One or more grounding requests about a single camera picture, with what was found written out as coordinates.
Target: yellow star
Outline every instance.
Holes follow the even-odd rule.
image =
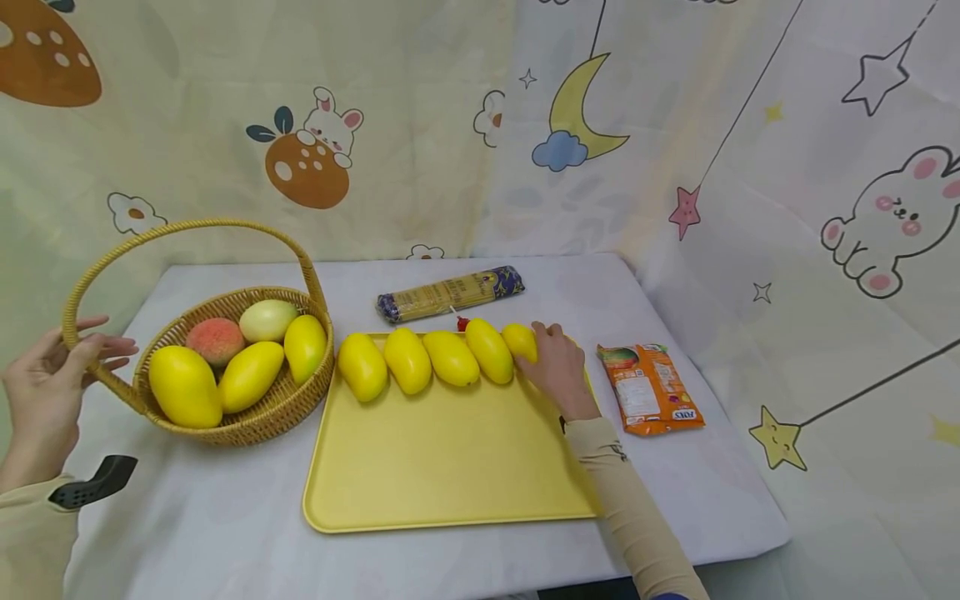
[[[795,446],[800,426],[780,423],[770,414],[766,406],[760,407],[760,425],[750,429],[750,435],[763,445],[767,453],[767,465],[777,468],[787,462],[800,470],[806,470],[804,459],[800,458]]]
[[[767,122],[766,122],[767,125],[770,125],[775,121],[782,121],[783,120],[783,100],[780,100],[779,102],[777,102],[771,107],[765,108],[764,111],[767,113]]]
[[[931,440],[937,442],[946,442],[960,448],[960,423],[948,423],[945,420],[939,420],[933,415],[933,433],[930,434]]]

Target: pink peach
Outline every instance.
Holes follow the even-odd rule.
[[[211,367],[225,367],[244,348],[240,325],[230,319],[207,319],[190,329],[186,346],[195,350]]]

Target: yellow tray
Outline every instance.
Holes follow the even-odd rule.
[[[387,334],[372,337],[382,349]],[[416,396],[391,377],[378,399],[361,404],[336,372],[303,514],[334,534],[602,513],[559,414],[522,376],[457,388],[434,375]]]

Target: hand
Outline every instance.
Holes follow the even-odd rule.
[[[518,356],[516,364],[523,374],[553,400],[564,420],[600,417],[600,409],[584,378],[584,351],[564,335],[564,329],[558,324],[544,327],[543,323],[534,321],[533,328],[537,336],[537,362]]]
[[[106,316],[83,319],[77,321],[77,329],[90,329],[108,320]],[[10,363],[3,384],[13,436],[0,466],[0,493],[60,475],[80,438],[81,396],[96,381],[86,367],[95,360],[113,359],[104,363],[113,371],[138,352],[134,340],[102,333],[84,337],[68,352],[57,328]]]

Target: cartoon star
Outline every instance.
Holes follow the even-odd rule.
[[[527,69],[527,74],[523,77],[518,77],[519,80],[523,82],[523,89],[530,89],[530,84],[537,81],[537,78],[533,76],[530,72],[530,69]]]
[[[948,423],[933,415],[930,415],[930,418],[933,419],[933,433],[930,434],[930,439],[960,448],[960,423]]]
[[[777,468],[780,463],[786,462],[800,470],[806,470],[806,463],[800,458],[796,447],[797,437],[800,435],[799,425],[778,422],[766,406],[761,406],[760,425],[749,431],[763,446],[770,468]]]
[[[670,223],[680,226],[680,239],[686,235],[686,228],[700,223],[700,213],[697,212],[697,198],[700,196],[700,186],[692,192],[682,187],[677,188],[677,208],[667,219]]]
[[[773,285],[773,283],[767,283],[766,285],[759,285],[755,283],[754,288],[756,289],[756,294],[754,294],[754,302],[757,300],[767,300],[767,303],[769,304],[771,285]]]
[[[860,57],[860,81],[840,102],[862,102],[867,115],[874,116],[887,94],[910,79],[910,74],[903,68],[903,59],[912,43],[913,36],[910,36],[885,57],[870,54]]]
[[[767,113],[766,124],[770,125],[771,123],[776,123],[777,121],[783,120],[783,100],[780,100],[771,107],[767,107],[763,110]]]

